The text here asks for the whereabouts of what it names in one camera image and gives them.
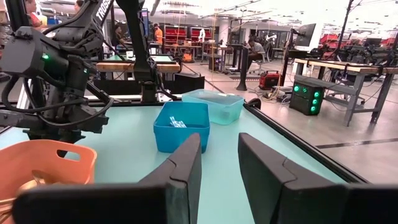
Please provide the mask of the gold spoon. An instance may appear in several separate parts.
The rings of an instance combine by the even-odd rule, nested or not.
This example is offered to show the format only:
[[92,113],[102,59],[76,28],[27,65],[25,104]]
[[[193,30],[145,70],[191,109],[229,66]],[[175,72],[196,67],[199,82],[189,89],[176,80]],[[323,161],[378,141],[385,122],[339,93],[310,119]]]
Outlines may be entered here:
[[0,224],[15,224],[12,218],[12,205],[15,199],[0,200]]
[[48,185],[48,184],[55,184],[57,183],[56,178],[54,178],[52,175],[43,172],[41,170],[33,170],[32,171],[32,180],[24,183],[18,188],[18,193],[21,193],[22,191],[38,187],[39,185]]

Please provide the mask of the red storage shelving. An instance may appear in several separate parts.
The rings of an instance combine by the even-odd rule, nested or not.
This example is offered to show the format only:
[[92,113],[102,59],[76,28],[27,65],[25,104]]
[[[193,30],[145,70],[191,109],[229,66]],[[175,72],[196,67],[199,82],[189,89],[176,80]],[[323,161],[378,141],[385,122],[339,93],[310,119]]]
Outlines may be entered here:
[[165,45],[199,45],[212,38],[210,27],[198,26],[165,26]]

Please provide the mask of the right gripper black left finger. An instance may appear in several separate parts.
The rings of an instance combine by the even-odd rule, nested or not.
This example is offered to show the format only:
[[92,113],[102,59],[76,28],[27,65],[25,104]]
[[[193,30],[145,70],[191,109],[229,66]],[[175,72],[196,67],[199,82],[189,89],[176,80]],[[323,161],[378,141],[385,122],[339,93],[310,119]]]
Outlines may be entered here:
[[136,183],[47,185],[22,193],[15,224],[197,224],[201,139],[192,134]]

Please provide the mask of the black pedestal stand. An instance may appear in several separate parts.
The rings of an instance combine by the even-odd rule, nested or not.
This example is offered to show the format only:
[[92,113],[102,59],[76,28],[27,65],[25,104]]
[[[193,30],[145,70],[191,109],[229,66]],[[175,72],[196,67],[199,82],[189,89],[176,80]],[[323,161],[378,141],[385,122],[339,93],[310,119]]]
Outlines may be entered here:
[[240,55],[241,55],[241,71],[240,71],[240,81],[238,86],[236,87],[239,91],[246,91],[246,77],[248,70],[248,54],[249,49],[243,45],[239,47]]

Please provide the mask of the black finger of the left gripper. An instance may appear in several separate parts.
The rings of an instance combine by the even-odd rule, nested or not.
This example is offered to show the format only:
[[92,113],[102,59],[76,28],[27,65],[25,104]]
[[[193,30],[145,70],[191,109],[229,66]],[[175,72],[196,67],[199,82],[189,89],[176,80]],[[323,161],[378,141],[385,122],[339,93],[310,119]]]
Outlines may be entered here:
[[54,141],[58,140],[58,136],[56,134],[49,134],[46,133],[45,131],[40,132],[32,130],[23,130],[23,132],[28,136],[30,140],[42,140],[42,139],[54,140]]
[[75,144],[76,142],[84,138],[85,136],[83,136],[81,133],[63,133],[57,138],[57,140],[60,142]]

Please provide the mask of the person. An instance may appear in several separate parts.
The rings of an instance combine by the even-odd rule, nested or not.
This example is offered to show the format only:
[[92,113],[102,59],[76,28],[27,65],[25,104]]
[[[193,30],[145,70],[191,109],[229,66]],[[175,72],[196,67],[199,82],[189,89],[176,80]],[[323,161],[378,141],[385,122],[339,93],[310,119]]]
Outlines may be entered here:
[[256,42],[254,39],[250,39],[249,42],[249,54],[248,54],[248,69],[250,68],[253,61],[262,60],[262,53],[265,52],[263,46]]
[[35,29],[41,30],[42,28],[46,28],[47,26],[37,17],[36,10],[37,4],[35,0],[24,0],[25,10],[27,15],[31,19],[32,27]]
[[122,45],[125,42],[122,36],[122,29],[120,25],[115,25],[114,35],[112,36],[111,43],[114,47]]
[[163,31],[158,24],[154,24],[154,40],[157,44],[163,44]]

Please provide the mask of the grey metal workbench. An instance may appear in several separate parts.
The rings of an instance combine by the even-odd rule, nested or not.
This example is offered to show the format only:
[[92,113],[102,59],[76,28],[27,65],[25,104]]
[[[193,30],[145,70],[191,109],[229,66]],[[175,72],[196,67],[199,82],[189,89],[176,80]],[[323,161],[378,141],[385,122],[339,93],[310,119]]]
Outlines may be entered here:
[[[346,108],[344,117],[345,126],[349,126],[355,113],[371,113],[371,122],[376,124],[381,115],[381,111],[386,101],[394,76],[398,75],[398,67],[384,67],[382,65],[366,65],[352,62],[298,58],[295,59],[295,63],[297,64],[294,76],[294,80],[296,82],[313,84],[315,86],[323,87],[326,90],[331,90],[332,93],[325,95],[325,100]],[[308,65],[319,68],[319,73],[316,78],[303,75],[304,68]],[[355,76],[354,84],[352,86],[347,86],[324,80],[323,74],[327,68],[343,73],[351,72]],[[375,74],[380,76],[384,75],[385,79],[380,86],[380,90],[377,91],[378,97],[375,106],[373,108],[366,109],[358,104],[358,99],[361,90],[363,89],[366,75]]]

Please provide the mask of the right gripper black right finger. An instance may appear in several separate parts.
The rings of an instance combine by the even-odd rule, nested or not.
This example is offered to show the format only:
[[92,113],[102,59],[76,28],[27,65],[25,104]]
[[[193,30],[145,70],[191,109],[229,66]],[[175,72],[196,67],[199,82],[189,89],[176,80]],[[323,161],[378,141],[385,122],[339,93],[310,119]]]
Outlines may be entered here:
[[255,224],[398,224],[398,185],[334,183],[247,133],[238,155]]

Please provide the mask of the black computer monitor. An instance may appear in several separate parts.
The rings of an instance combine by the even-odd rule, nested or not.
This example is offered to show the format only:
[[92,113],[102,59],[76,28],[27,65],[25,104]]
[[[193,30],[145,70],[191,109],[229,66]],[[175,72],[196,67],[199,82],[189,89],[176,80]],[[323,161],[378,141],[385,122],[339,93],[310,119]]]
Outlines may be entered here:
[[294,30],[294,33],[297,35],[295,46],[309,47],[315,27],[316,24],[306,24]]

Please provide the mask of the wooden table green top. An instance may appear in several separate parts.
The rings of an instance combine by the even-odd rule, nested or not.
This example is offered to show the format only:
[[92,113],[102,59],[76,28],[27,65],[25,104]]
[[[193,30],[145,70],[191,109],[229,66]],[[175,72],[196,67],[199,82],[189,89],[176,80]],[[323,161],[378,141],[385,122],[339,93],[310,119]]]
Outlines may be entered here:
[[151,55],[151,60],[139,62],[135,66],[136,58],[122,60],[117,55],[109,59],[98,61],[96,69],[99,72],[132,73],[137,81],[155,81],[157,73],[179,73],[181,66],[171,55]]

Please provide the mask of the light teal plastic bin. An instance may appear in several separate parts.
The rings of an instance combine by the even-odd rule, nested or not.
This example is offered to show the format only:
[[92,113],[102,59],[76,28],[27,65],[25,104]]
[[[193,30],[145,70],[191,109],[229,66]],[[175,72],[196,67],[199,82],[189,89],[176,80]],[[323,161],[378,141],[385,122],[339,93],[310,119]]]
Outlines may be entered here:
[[204,89],[184,93],[182,101],[206,103],[210,121],[220,125],[229,125],[239,119],[244,104],[241,96]]

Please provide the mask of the black frame clamp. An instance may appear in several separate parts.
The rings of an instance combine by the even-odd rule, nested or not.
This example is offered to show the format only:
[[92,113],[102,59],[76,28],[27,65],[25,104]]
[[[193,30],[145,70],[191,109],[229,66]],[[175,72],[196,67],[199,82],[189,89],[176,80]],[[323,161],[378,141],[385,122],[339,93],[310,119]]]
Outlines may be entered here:
[[247,105],[253,108],[261,109],[262,101],[259,98],[253,98],[247,102]]

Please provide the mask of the black box green lights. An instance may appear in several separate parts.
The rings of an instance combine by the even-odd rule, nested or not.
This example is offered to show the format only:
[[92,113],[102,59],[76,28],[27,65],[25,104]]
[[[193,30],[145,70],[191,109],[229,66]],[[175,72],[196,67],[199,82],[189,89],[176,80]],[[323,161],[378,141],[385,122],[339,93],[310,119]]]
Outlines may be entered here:
[[295,81],[289,108],[306,116],[315,116],[320,112],[324,97],[324,88],[308,82]]

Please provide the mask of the red toolbox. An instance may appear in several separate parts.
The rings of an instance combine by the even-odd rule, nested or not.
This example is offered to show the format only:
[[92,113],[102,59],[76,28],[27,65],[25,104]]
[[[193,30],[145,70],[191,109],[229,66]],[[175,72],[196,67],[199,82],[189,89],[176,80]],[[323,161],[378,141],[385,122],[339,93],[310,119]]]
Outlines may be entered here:
[[259,88],[262,90],[271,89],[279,84],[280,73],[275,70],[267,70],[260,74]]

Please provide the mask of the blue plastic bin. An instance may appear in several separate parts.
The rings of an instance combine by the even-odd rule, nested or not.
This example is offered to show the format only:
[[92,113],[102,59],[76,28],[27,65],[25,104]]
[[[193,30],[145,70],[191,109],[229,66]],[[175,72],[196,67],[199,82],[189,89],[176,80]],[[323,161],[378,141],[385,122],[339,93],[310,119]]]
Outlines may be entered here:
[[[171,116],[177,121],[183,121],[186,128],[173,127],[170,123]],[[208,105],[205,103],[167,102],[154,121],[155,141],[160,152],[173,153],[195,133],[200,135],[201,151],[204,153],[210,136]]]

